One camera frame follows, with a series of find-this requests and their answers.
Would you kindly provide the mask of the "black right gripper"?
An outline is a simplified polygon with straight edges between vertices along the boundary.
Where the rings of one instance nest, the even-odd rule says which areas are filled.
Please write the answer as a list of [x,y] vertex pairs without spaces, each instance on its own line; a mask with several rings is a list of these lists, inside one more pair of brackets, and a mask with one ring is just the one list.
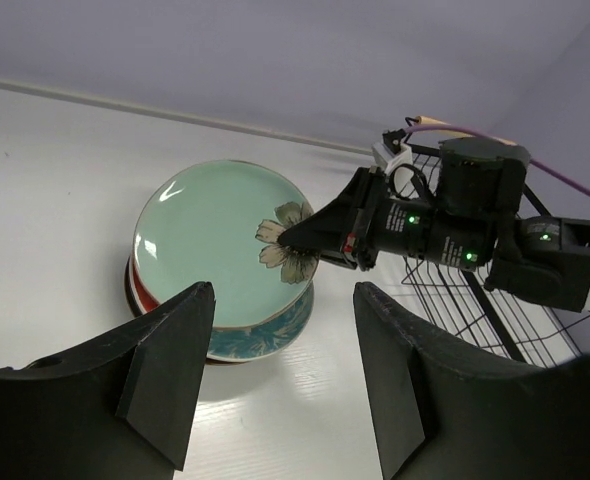
[[494,257],[520,262],[515,226],[529,152],[465,137],[442,142],[439,159],[434,188],[413,167],[414,199],[393,193],[384,173],[358,168],[335,199],[287,228],[278,244],[350,270],[372,268],[381,251],[465,271]]

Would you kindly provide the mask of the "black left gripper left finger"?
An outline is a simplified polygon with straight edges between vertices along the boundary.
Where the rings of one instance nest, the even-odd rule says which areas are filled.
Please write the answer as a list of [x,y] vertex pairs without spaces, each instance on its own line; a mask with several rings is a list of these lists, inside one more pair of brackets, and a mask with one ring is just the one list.
[[0,369],[0,479],[170,479],[184,468],[214,320],[198,282],[151,312]]

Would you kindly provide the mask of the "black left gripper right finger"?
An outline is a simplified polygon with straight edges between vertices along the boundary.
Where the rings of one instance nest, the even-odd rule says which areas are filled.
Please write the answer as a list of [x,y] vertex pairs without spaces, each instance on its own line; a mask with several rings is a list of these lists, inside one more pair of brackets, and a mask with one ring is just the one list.
[[590,355],[503,358],[370,282],[353,304],[384,478],[590,479]]

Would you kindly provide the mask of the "grey reindeer plate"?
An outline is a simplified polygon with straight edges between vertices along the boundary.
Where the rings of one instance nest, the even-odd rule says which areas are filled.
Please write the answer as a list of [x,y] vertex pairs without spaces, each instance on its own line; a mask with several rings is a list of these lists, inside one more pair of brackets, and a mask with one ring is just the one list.
[[[138,280],[135,279],[134,275],[134,262],[132,256],[129,255],[126,261],[124,270],[124,289],[126,301],[129,305],[130,311],[134,316],[141,316],[148,313],[145,305],[142,303],[139,294],[143,291],[143,287],[139,284]],[[217,354],[214,352],[214,348],[209,348],[206,363],[209,365],[236,365],[246,364],[249,362],[257,361],[257,358],[236,358],[231,355]]]

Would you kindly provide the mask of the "red teal plate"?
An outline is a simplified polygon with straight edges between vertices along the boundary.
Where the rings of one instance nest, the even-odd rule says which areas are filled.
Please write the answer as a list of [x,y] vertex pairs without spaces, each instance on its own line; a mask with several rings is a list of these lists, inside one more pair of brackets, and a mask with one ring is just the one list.
[[135,303],[148,313],[197,282],[214,291],[207,358],[245,363],[274,355],[303,332],[314,305],[314,284],[281,281],[281,269],[256,260],[185,257],[146,260],[132,255],[128,281]]

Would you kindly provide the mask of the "light green flower plate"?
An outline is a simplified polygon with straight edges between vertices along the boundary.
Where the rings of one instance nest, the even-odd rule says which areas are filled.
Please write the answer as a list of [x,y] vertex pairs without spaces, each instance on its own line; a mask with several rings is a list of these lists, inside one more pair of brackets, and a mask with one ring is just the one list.
[[264,323],[312,282],[317,257],[278,243],[312,213],[301,190],[266,167],[237,160],[190,166],[165,181],[138,218],[136,277],[159,304],[195,282],[211,283],[220,329]]

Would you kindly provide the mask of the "white blue floral plate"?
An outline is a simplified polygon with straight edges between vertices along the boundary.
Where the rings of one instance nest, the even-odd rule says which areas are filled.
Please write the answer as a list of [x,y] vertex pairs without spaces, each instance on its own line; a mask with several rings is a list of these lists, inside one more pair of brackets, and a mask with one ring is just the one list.
[[[283,287],[277,274],[266,274],[257,261],[242,257],[199,256],[185,263],[191,279],[203,275],[224,289],[224,310],[215,313],[216,320],[225,320],[223,327],[214,325],[211,331],[207,359],[211,362],[246,363],[274,355],[290,346],[304,330],[314,301],[314,284],[303,287]],[[254,325],[237,325],[227,321],[233,308],[243,314],[263,313],[264,307],[252,302],[266,300],[270,308],[277,307],[291,292],[298,294],[265,321]]]

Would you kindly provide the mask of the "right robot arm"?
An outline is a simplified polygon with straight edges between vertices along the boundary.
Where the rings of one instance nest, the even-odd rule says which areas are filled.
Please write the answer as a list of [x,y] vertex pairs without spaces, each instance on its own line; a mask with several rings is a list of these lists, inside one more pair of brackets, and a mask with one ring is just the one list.
[[[537,305],[590,310],[590,221],[518,214],[532,159],[488,138],[440,145],[437,182],[416,167],[361,167],[339,195],[288,227],[281,246],[369,270],[382,252],[473,272],[487,290]],[[408,170],[415,196],[395,181]]]

